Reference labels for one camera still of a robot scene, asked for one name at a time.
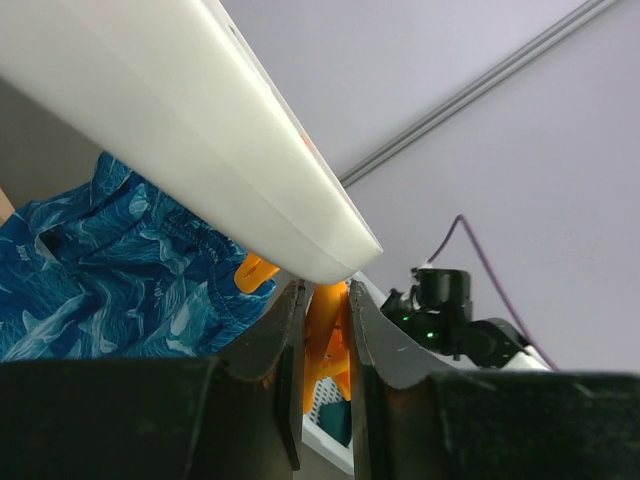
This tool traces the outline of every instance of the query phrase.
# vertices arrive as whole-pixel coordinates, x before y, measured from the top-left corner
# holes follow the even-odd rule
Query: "orange plastic part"
[[[253,293],[260,285],[278,273],[279,270],[279,267],[263,260],[255,253],[249,253],[240,268],[236,270],[233,280],[240,291]]]
[[[348,315],[349,290],[345,282],[316,287],[305,321],[304,413],[313,407],[316,382],[329,376],[345,398],[351,399],[349,351],[343,334]]]

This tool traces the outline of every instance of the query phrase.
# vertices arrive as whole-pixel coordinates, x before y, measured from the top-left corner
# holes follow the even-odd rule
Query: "white plastic panel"
[[[349,277],[379,244],[207,5],[1,2],[0,76],[247,249],[318,283]]]
[[[341,174],[583,0],[223,3]]]
[[[464,213],[560,367],[640,370],[638,25],[621,2],[350,187],[386,250],[367,276],[407,288]],[[436,266],[509,318],[462,231]]]
[[[353,475],[353,446],[344,447],[320,427],[323,405],[344,400],[338,386],[330,378],[316,383],[313,408],[303,417],[302,441],[348,475]]]

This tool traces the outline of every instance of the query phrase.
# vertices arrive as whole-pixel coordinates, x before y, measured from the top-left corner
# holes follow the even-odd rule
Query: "gray wall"
[[[87,181],[99,149],[0,81],[0,188],[16,207]]]
[[[341,174],[583,1],[222,3]]]
[[[638,25],[622,2],[349,188],[385,248],[365,273],[406,288],[464,213],[561,367],[640,370]],[[508,318],[462,232],[438,265]]]

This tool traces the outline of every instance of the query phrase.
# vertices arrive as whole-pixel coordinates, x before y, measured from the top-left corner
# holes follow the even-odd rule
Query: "black plastic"
[[[291,479],[304,286],[210,358],[0,365],[0,478]]]
[[[427,350],[456,360],[472,320],[471,278],[463,270],[414,268],[408,295],[392,290],[380,310]]]
[[[640,378],[461,371],[350,292],[357,480],[637,480]]]
[[[461,333],[462,351],[480,368],[504,367],[529,344],[506,320],[471,322]]]

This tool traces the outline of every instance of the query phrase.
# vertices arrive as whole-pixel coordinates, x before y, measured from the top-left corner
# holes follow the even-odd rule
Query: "shark print fabric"
[[[0,227],[0,360],[210,355],[262,314],[245,251],[108,153]]]

